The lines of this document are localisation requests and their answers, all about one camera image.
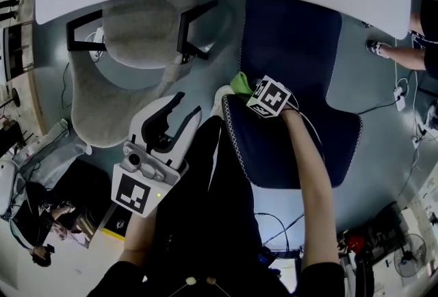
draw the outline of white power strip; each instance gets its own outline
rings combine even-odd
[[[404,100],[403,89],[400,86],[394,89],[394,98],[396,100],[397,110],[399,112],[403,111],[406,107],[406,101]]]

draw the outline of shoe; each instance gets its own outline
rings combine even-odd
[[[214,96],[214,106],[211,109],[210,117],[219,116],[221,117],[221,119],[225,119],[224,112],[222,110],[222,97],[230,94],[234,94],[231,86],[223,86],[219,88],[219,90],[216,92],[216,95]]]
[[[369,23],[363,22],[363,21],[361,21],[361,25],[363,28],[373,28],[372,25],[370,25]]]
[[[369,53],[373,53],[374,55],[383,57],[385,59],[389,59],[389,56],[384,56],[381,54],[381,46],[382,45],[386,45],[387,47],[391,47],[391,45],[388,45],[384,42],[375,42],[373,40],[368,40],[365,47]]]

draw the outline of leg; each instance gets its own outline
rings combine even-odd
[[[11,8],[13,6],[17,6],[19,3],[20,3],[20,1],[18,1],[18,0],[6,0],[6,1],[2,1],[2,2],[0,2],[0,9]]]
[[[261,248],[259,225],[254,216],[254,197],[250,181],[246,178],[222,125],[218,160],[208,194],[208,241],[211,252],[211,269],[227,266],[229,253],[236,240],[245,247],[240,258],[246,263],[257,260]]]
[[[367,41],[366,48],[370,53],[385,59],[392,59],[411,70],[426,70],[424,65],[425,49],[393,48],[384,42],[372,40]]]
[[[380,52],[411,70],[426,70],[424,65],[425,49],[393,48],[383,45]]]
[[[189,170],[158,205],[153,256],[146,267],[149,274],[168,259],[173,267],[185,264],[189,268],[197,262],[190,258],[192,252],[203,251],[205,201],[221,123],[215,116],[198,129],[185,157]]]
[[[5,14],[0,14],[0,21],[9,20],[10,18],[16,18],[15,11],[9,11]]]

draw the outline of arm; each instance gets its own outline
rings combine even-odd
[[[119,261],[128,261],[139,268],[143,268],[151,253],[156,219],[157,208],[146,218],[135,214],[132,215],[126,232],[125,249]]]
[[[339,263],[335,215],[329,175],[301,115],[291,109],[281,113],[292,140],[305,213],[304,266]]]
[[[53,220],[56,221],[63,214],[71,213],[74,210],[75,210],[74,207],[67,206],[67,207],[61,207],[61,208],[54,209],[50,212],[50,214],[51,214]]]

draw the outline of white sneaker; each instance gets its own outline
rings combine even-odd
[[[221,119],[223,120],[225,119],[224,112],[222,110],[222,97],[230,94],[234,94],[234,91],[231,88],[231,86],[223,86],[219,88],[219,90],[214,95],[214,105],[213,108],[211,109],[210,117],[219,116],[221,117]]]

